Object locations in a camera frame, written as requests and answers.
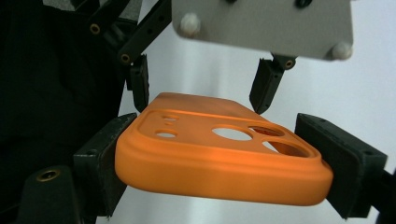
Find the screw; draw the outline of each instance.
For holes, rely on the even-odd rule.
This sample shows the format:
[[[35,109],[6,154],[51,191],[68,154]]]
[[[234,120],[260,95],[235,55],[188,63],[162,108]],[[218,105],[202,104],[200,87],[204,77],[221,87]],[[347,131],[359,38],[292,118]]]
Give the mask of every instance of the screw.
[[[186,36],[193,38],[201,31],[201,21],[195,13],[187,13],[181,19],[180,31]]]
[[[90,149],[87,151],[88,156],[96,156],[97,153],[98,151],[96,149]]]
[[[352,46],[345,42],[340,42],[332,48],[332,57],[338,60],[346,60],[352,56]]]
[[[91,24],[90,30],[91,30],[91,33],[93,35],[99,35],[100,34],[100,26],[98,24],[96,24],[96,23]]]
[[[46,182],[46,181],[55,179],[60,174],[61,174],[60,170],[48,170],[48,171],[45,171],[45,172],[41,173],[40,175],[38,175],[35,179],[38,182]]]
[[[122,54],[121,55],[121,60],[123,63],[129,63],[131,61],[131,58],[129,57],[128,54]]]
[[[286,67],[287,69],[291,69],[293,66],[294,66],[294,62],[293,62],[292,60],[288,60],[288,61],[285,63],[285,67]]]
[[[312,0],[296,0],[295,6],[297,6],[297,8],[305,8],[311,5],[311,3]]]

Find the orange phone case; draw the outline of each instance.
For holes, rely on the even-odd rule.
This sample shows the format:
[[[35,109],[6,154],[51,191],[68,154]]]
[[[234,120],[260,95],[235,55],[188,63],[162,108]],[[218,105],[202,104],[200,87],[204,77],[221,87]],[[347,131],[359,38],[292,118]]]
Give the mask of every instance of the orange phone case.
[[[161,93],[120,136],[116,172],[147,191],[294,205],[320,203],[332,183],[320,153],[289,130],[236,102],[179,93]]]

